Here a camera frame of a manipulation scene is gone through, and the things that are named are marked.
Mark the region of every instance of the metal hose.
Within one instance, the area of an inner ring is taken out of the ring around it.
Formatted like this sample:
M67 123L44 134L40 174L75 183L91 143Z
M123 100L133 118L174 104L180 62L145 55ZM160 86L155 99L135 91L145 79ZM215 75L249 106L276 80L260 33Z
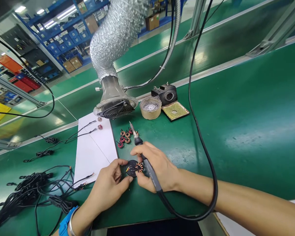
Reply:
M178 36L178 30L179 30L179 24L180 24L180 1L179 0L176 0L175 1L175 8L176 8L176 12L175 12L175 30L174 30L174 36L173 36L173 40L172 40L171 44L169 45L169 51L168 51L167 57L165 58L162 66L160 66L160 70L158 71L158 73L153 78L151 78L150 80L146 81L145 83L140 84L140 85L125 87L124 88L125 90L128 90L128 89L137 89L137 88L143 87L145 85L148 85L153 80L155 80L161 74L161 72L165 69L167 62L169 61L170 56L173 53L173 50L174 50L174 47L175 47L175 44L176 44L176 40L177 40L177 36Z
M148 0L111 0L105 21L90 43L98 79L117 76L113 62L124 55L141 32L148 14Z

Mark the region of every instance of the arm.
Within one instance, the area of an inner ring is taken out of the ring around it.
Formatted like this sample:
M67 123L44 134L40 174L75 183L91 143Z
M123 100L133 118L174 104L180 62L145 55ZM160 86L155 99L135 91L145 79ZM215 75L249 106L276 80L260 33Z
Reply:
M84 235L93 220L114 205L128 189L133 178L127 176L120 181L120 165L127 163L126 160L115 159L108 167L101 169L88 198L72 217L72 229L76 236ZM58 235L59 230L53 234L53 236Z
M143 153L153 166L163 191L179 191L209 205L213 180L178 169L165 154L150 143L136 146L131 154ZM138 184L155 192L152 181L137 173ZM231 218L257 236L295 235L295 204L273 195L223 181L218 181L219 194L215 210Z

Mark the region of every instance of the white sheet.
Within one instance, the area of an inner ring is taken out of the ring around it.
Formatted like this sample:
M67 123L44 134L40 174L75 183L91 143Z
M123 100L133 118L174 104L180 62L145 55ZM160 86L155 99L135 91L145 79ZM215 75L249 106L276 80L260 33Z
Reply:
M88 114L79 119L78 130L82 129L89 122L96 120L95 123L85 127L78 135L88 133L98 125L102 125L102 130L96 130L90 134L78 137L74 182L92 174L94 175L87 180L83 180L74 185L78 187L80 184L87 182L91 183L97 179L99 171L107 167L114 159L117 159L117 150L115 140L112 134L112 128L109 119L102 118L99 122L97 116L93 113Z

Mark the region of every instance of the fluorescent light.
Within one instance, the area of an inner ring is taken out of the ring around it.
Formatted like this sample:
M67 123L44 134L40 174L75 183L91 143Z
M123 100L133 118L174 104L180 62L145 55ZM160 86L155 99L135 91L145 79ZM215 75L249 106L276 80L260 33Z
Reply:
M15 12L16 13L21 13L22 11L24 11L26 9L26 7L24 7L24 6L20 6L19 8L17 8L16 10L15 10Z
M40 15L41 13L43 13L45 10L40 9L38 12L36 12L38 15Z
M68 10L66 10L64 13L62 13L61 15L57 16L58 19L62 18L64 15L66 15L68 12L72 11L76 9L75 6L72 6L71 8L69 8Z
M47 28L47 26L51 25L52 23L54 23L54 21L50 21L50 22L46 23L44 26Z
M53 27L55 24L57 24L57 22L54 22L51 25L47 26L46 29L49 29L49 28Z
M74 9L73 11L69 12L67 15L63 16L62 18L60 18L59 20L63 20L64 18L70 16L72 13L76 12L77 9Z

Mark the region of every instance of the workbench surface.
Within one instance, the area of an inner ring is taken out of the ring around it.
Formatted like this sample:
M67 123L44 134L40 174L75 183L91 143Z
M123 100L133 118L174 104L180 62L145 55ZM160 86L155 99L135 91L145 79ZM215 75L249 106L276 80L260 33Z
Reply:
M177 88L178 100L188 110L188 86ZM295 43L272 53L192 82L191 99L217 177L252 187L287 200L295 199ZM191 115L170 122L164 114L156 120L142 118L139 108L125 117L111 121L115 137L131 121L140 137L160 148L179 168L211 176ZM73 127L54 135L67 139L77 131ZM13 191L8 182L18 177L42 172L55 165L75 165L76 140L59 144L55 154L30 163L50 144L43 140L0 156L0 202ZM130 160L134 143L118 149L119 158ZM65 169L57 169L61 176ZM91 186L72 198L82 203ZM192 215L206 207L183 194L166 193L181 214ZM60 209L38 208L42 235L54 227ZM170 218L157 195L131 183L121 199L94 222L95 228L127 225ZM34 209L28 208L8 220L0 235L36 235Z

